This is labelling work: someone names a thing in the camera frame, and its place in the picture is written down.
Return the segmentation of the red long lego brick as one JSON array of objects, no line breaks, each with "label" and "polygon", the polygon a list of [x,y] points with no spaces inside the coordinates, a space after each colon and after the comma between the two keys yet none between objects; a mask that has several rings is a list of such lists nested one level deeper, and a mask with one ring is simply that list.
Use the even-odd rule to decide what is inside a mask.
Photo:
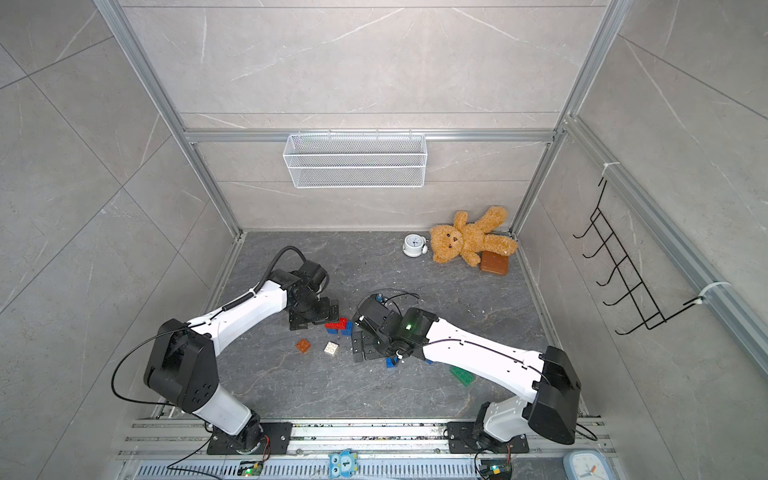
[{"label": "red long lego brick", "polygon": [[324,327],[325,327],[326,329],[336,329],[336,330],[338,330],[338,332],[339,332],[339,331],[342,331],[342,330],[345,328],[345,323],[346,323],[346,321],[347,321],[347,319],[346,319],[346,318],[340,318],[340,319],[339,319],[338,321],[336,321],[336,322],[328,322],[328,323],[325,323],[325,324],[324,324]]}]

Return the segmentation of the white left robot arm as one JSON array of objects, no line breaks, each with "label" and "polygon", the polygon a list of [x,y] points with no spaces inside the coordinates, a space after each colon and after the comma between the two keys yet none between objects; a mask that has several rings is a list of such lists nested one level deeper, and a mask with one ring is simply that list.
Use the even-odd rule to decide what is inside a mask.
[{"label": "white left robot arm", "polygon": [[233,446],[250,452],[263,437],[259,415],[220,383],[217,359],[237,338],[281,311],[292,330],[339,319],[338,303],[322,295],[329,276],[306,260],[292,272],[270,270],[246,293],[188,322],[158,330],[144,383],[171,405],[195,415]]}]

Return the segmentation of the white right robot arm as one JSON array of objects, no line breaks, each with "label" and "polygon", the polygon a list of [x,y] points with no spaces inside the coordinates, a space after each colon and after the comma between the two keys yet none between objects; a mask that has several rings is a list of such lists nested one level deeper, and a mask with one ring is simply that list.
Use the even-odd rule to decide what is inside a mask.
[{"label": "white right robot arm", "polygon": [[529,434],[561,445],[575,442],[581,382],[565,351],[506,346],[420,308],[401,314],[376,294],[359,303],[353,320],[357,362],[416,357],[457,367],[512,393],[481,406],[469,434],[472,448],[493,449]]}]

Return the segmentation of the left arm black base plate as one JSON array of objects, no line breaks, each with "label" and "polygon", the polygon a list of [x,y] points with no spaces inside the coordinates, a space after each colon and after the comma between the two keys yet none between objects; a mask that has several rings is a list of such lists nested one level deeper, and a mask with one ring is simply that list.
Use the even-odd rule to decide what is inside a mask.
[{"label": "left arm black base plate", "polygon": [[255,455],[264,452],[284,455],[287,453],[293,424],[291,422],[249,423],[243,431],[232,436],[218,427],[207,446],[208,455]]}]

